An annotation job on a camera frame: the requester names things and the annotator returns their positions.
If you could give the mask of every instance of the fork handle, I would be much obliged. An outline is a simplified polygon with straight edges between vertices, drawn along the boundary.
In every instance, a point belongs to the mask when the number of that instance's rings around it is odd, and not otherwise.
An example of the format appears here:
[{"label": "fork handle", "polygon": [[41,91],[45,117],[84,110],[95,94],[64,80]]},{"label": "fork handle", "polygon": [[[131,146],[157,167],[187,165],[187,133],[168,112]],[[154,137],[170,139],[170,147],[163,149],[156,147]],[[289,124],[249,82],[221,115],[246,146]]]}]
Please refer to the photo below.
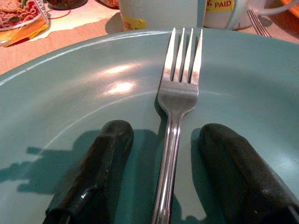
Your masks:
[{"label": "fork handle", "polygon": [[170,223],[182,117],[181,114],[168,115],[152,224]]}]

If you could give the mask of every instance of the wrapper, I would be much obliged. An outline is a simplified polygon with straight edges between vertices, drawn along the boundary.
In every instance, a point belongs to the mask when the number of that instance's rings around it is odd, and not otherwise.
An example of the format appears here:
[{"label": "wrapper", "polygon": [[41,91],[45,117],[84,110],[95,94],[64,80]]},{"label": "wrapper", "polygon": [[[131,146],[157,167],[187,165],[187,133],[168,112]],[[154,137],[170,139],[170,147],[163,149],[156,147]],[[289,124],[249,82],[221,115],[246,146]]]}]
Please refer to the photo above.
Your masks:
[{"label": "wrapper", "polygon": [[0,0],[0,46],[31,39],[48,26],[43,0]]}]

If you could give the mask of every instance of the paid label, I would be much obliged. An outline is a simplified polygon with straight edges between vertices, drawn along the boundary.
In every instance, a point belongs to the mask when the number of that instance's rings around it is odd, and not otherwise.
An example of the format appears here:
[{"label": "paid label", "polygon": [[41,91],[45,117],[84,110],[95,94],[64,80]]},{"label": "paid label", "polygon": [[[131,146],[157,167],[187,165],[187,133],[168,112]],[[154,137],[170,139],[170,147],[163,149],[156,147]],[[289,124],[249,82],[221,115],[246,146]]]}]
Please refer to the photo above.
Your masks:
[{"label": "paid label", "polygon": [[222,13],[234,10],[234,0],[207,0],[206,12],[209,13]]},{"label": "paid label", "polygon": [[145,29],[146,21],[143,19],[136,19],[128,16],[122,16],[125,30]]}]

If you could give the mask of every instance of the fork tine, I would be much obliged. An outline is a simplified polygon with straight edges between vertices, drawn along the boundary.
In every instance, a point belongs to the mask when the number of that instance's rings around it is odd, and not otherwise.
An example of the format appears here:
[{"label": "fork tine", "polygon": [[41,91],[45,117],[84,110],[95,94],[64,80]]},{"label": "fork tine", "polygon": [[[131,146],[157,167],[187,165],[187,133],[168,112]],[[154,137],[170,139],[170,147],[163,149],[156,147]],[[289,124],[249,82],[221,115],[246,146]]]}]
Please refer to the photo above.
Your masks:
[{"label": "fork tine", "polygon": [[168,50],[166,54],[166,59],[165,59],[165,65],[164,65],[164,70],[162,74],[162,79],[170,81],[171,79],[171,67],[172,67],[172,60],[173,60],[173,51],[174,51],[174,39],[176,35],[176,29],[173,28],[169,45],[168,45]]},{"label": "fork tine", "polygon": [[193,69],[191,74],[191,84],[198,85],[199,84],[199,71],[201,66],[201,51],[202,51],[202,29],[200,31],[199,40],[197,44],[197,49],[195,53],[195,58],[193,62]]},{"label": "fork tine", "polygon": [[182,75],[182,83],[188,82],[188,74],[189,74],[189,66],[190,66],[190,58],[191,58],[191,47],[192,47],[192,37],[193,37],[193,28],[191,29],[190,40],[188,43],[185,64],[184,64],[184,70],[183,70],[183,75]]},{"label": "fork tine", "polygon": [[183,57],[184,34],[185,34],[185,28],[183,28],[182,37],[181,37],[181,41],[180,41],[179,48],[178,48],[176,68],[174,70],[174,75],[173,75],[174,82],[179,81],[179,74],[180,74],[180,68],[181,68],[182,57]]}]

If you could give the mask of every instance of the plate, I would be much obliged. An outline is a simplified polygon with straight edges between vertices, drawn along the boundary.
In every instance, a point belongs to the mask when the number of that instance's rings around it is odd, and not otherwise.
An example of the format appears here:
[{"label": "plate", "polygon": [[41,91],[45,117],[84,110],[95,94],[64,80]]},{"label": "plate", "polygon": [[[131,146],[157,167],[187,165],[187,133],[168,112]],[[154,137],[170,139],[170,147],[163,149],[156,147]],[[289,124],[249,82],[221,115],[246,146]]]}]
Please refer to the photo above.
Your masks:
[{"label": "plate", "polygon": [[[291,0],[280,0],[284,5],[287,5],[289,3],[291,3]],[[295,5],[292,8],[289,9],[289,11],[291,13],[293,13],[294,16],[296,16],[297,18],[299,18],[299,5]]]},{"label": "plate", "polygon": [[[175,224],[223,223],[198,152],[207,123],[247,138],[299,198],[299,45],[234,31],[203,34],[199,101],[183,121],[178,153]],[[65,173],[113,119],[135,132],[115,223],[150,222],[167,119],[155,97],[170,35],[91,39],[0,77],[0,223],[42,223]]]}]

